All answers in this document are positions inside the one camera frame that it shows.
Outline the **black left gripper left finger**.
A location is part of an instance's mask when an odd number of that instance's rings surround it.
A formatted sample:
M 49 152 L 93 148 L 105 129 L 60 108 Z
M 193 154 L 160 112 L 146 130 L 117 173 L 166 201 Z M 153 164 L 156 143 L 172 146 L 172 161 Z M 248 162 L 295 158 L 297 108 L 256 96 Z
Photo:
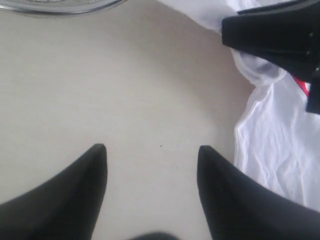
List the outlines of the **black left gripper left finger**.
M 0 206 L 2 240 L 90 240 L 107 186 L 107 150 L 95 144 L 59 174 Z

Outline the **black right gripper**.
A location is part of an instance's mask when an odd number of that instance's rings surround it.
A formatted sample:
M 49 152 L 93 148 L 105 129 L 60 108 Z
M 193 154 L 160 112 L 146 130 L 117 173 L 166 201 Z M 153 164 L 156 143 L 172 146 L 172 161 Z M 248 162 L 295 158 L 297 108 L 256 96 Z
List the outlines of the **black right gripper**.
M 222 43 L 310 83 L 306 111 L 320 112 L 320 2 L 293 0 L 222 20 Z

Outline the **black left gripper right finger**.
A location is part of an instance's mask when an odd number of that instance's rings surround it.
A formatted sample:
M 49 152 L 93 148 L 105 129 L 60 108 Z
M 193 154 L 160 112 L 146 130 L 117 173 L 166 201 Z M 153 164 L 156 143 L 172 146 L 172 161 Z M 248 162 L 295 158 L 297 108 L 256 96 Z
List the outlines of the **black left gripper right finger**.
M 318 240 L 320 214 L 264 188 L 211 146 L 199 148 L 197 185 L 214 240 Z

